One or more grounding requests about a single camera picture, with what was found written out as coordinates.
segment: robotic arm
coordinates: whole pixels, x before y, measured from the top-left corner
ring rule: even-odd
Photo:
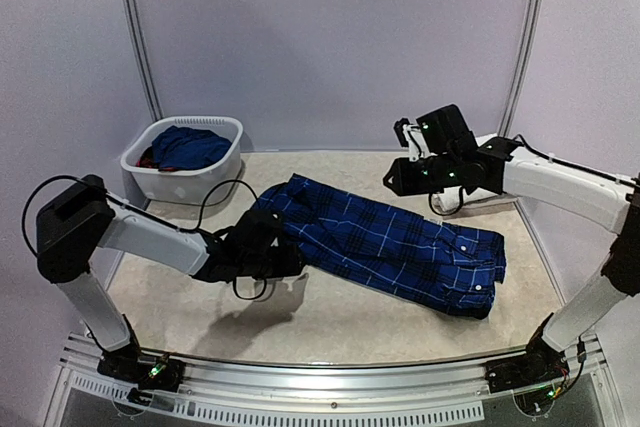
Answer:
[[[96,247],[146,257],[203,282],[266,282],[300,275],[304,266],[278,214],[250,210],[235,227],[215,233],[181,229],[107,192],[94,175],[42,207],[36,227],[38,269],[71,301],[102,349],[98,372],[141,390],[177,391],[184,364],[142,353],[131,325],[89,269]]]
[[[526,353],[486,364],[492,392],[553,379],[568,370],[564,350],[627,296],[640,292],[640,185],[542,154],[522,142],[494,137],[478,146],[460,110],[443,107],[410,124],[396,122],[409,158],[396,159],[383,179],[399,196],[435,194],[460,186],[531,197],[581,215],[617,234],[598,271],[578,294],[550,315]]]

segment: table surface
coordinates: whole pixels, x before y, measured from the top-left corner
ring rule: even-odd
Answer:
[[[381,178],[394,152],[243,154],[241,178],[260,194],[297,173],[424,215],[426,196],[396,197]],[[235,224],[253,197],[238,185],[205,210],[203,228]],[[192,226],[198,208],[151,202],[149,212]],[[265,363],[377,364],[434,361],[526,344],[560,301],[512,204],[463,209],[447,222],[500,232],[507,275],[484,320],[450,317],[307,266],[297,279],[269,286],[266,298],[237,299],[230,285],[207,284],[146,259],[125,255],[109,287],[145,347],[211,359]],[[250,296],[250,279],[238,282]]]

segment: basket rim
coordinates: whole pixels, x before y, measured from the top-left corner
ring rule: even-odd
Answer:
[[[162,124],[170,124],[170,125],[176,125],[176,121],[177,120],[182,120],[182,121],[189,121],[191,119],[216,119],[216,120],[222,120],[224,122],[228,122],[230,124],[233,124],[237,127],[238,129],[238,133],[236,134],[235,138],[233,139],[233,141],[231,142],[231,146],[229,147],[229,150],[227,150],[227,153],[224,154],[224,157],[222,157],[222,159],[220,159],[218,162],[216,162],[215,164],[212,164],[208,167],[205,167],[203,169],[198,169],[198,170],[176,170],[175,172],[161,172],[158,169],[149,169],[146,167],[136,167],[135,165],[129,165],[126,162],[126,158],[135,150],[139,147],[139,145],[142,143],[142,141],[144,140],[144,138],[147,136],[147,134],[149,133],[149,131],[151,131],[151,129],[153,129],[154,127],[158,126],[158,125],[162,125]],[[151,174],[151,175],[160,175],[160,176],[170,176],[170,177],[193,177],[196,175],[200,175],[200,174],[206,174],[212,170],[214,170],[216,167],[218,167],[219,165],[222,165],[223,163],[225,163],[229,157],[231,157],[231,155],[233,155],[233,152],[236,150],[236,148],[238,147],[238,144],[240,143],[240,138],[242,137],[242,134],[244,132],[244,128],[242,126],[242,122],[240,122],[238,119],[234,119],[233,117],[224,117],[224,116],[218,116],[218,115],[175,115],[172,117],[165,117],[164,119],[160,119],[157,122],[153,122],[151,125],[149,125],[146,129],[144,129],[144,131],[138,136],[138,138],[136,139],[136,141],[127,149],[123,152],[123,154],[120,156],[120,166],[126,170],[127,172],[131,172],[132,174]]]

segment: white plastic basket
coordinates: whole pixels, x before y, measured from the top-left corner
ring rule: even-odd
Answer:
[[[160,172],[158,169],[136,167],[142,153],[151,142],[172,125],[210,130],[231,141],[225,156],[215,164],[199,170]],[[120,165],[131,172],[144,195],[151,200],[200,205],[205,195],[219,182],[237,177],[240,161],[242,124],[231,117],[168,117],[150,125],[120,158]],[[223,185],[207,200],[207,205],[224,199],[233,184]]]

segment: laundry basket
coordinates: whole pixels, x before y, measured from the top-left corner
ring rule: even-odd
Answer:
[[[136,167],[142,153],[151,142],[172,125],[210,130],[231,141],[225,156],[215,164],[199,170],[179,170],[160,172],[158,169]],[[120,165],[131,172],[144,195],[151,200],[175,202],[178,204],[200,205],[216,184],[238,176],[242,167],[240,161],[240,137],[242,124],[231,117],[169,117],[149,126],[138,140],[120,158]],[[223,185],[207,200],[207,205],[224,199],[232,183]]]

